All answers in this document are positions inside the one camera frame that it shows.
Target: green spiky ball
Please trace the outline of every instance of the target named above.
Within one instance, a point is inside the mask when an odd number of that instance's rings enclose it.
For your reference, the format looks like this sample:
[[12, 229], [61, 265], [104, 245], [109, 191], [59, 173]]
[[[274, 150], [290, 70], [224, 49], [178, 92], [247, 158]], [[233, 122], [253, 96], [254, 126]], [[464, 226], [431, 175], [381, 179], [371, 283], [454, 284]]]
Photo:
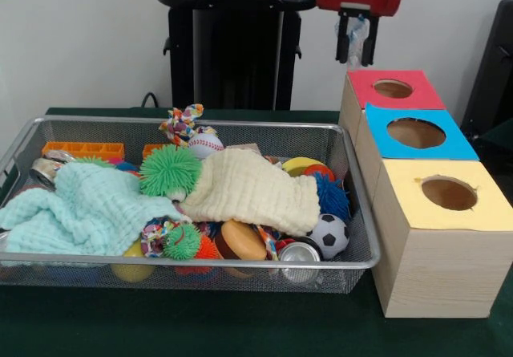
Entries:
[[186, 148], [173, 144], [153, 150], [141, 165], [141, 191], [164, 197], [177, 189], [189, 194], [200, 176], [201, 162]]
[[183, 223], [165, 237], [164, 256], [173, 259], [191, 259], [200, 250], [201, 234], [192, 223]]
[[109, 163], [101, 158], [97, 158], [96, 156], [86, 156], [84, 158], [77, 158], [76, 162], [96, 164], [97, 166], [104, 168], [115, 168], [115, 166], [112, 163]]

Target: pink lid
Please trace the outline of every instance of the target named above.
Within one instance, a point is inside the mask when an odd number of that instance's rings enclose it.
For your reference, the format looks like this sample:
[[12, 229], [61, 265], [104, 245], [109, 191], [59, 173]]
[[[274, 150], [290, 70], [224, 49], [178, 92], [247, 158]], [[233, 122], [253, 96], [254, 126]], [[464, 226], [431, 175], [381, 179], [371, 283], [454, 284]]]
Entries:
[[360, 107], [445, 110], [422, 71], [354, 71], [348, 73]]

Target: metal can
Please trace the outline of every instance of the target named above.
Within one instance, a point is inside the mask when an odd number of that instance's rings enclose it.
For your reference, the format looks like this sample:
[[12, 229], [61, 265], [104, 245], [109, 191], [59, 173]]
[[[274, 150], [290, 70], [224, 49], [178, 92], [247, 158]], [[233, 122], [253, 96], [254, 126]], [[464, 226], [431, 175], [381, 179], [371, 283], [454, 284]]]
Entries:
[[64, 166], [63, 163], [55, 160], [38, 158], [32, 164], [29, 174], [41, 185], [44, 185], [49, 189], [53, 189], [57, 171], [60, 170], [62, 166]]
[[[311, 246], [303, 242], [293, 242], [284, 247], [278, 255], [284, 262], [319, 262], [319, 253]], [[319, 275], [318, 269], [281, 269], [281, 273], [289, 282], [306, 284], [313, 282]]]
[[56, 162], [63, 164], [70, 163], [75, 160], [74, 156], [72, 156], [68, 151], [64, 150], [50, 150], [43, 155], [43, 158], [55, 160]]

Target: orange block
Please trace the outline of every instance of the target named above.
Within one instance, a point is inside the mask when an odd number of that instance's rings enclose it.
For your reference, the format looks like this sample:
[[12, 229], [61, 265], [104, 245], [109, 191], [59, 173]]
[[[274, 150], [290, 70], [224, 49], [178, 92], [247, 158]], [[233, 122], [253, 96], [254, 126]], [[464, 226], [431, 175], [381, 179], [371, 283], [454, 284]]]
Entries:
[[153, 150], [162, 148], [163, 146], [165, 146], [165, 144], [146, 144], [143, 149], [143, 160], [145, 160], [148, 155], [151, 155]]
[[48, 142], [42, 148], [42, 154], [50, 150], [63, 150], [75, 158], [125, 159], [123, 143]]

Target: baseball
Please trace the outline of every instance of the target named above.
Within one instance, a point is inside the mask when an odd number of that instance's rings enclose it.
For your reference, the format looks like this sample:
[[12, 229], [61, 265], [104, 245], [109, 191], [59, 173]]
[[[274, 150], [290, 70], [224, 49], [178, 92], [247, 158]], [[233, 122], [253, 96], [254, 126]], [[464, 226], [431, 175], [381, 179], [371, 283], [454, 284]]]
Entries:
[[214, 152], [224, 150], [224, 145], [213, 134], [196, 134], [189, 140], [189, 149], [199, 160], [205, 159]]

